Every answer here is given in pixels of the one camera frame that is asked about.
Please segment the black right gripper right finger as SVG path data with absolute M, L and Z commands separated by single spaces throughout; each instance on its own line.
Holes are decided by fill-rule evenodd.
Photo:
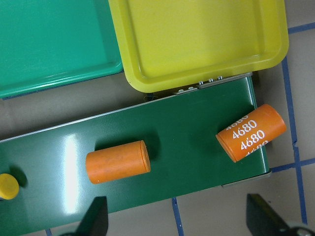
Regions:
M 288 225 L 259 195 L 248 194 L 246 225 L 253 236 L 313 236 L 305 226 Z

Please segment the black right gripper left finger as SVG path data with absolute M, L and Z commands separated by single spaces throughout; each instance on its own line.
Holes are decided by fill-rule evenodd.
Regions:
M 108 227 L 107 198 L 95 197 L 77 229 L 62 236 L 106 236 Z

